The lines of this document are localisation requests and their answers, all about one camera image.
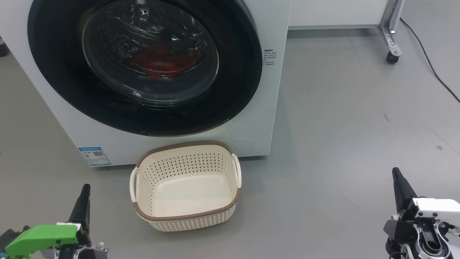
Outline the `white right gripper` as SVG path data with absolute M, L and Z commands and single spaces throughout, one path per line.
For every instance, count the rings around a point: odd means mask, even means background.
M 384 225 L 390 259 L 458 259 L 460 205 L 452 199 L 418 198 L 400 169 L 392 169 L 397 214 Z

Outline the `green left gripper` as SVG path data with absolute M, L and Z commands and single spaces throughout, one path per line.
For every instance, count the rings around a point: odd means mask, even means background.
M 68 222 L 37 225 L 21 232 L 5 246 L 6 259 L 29 259 L 42 252 L 46 259 L 107 259 L 103 243 L 91 246 L 90 184 L 84 184 Z

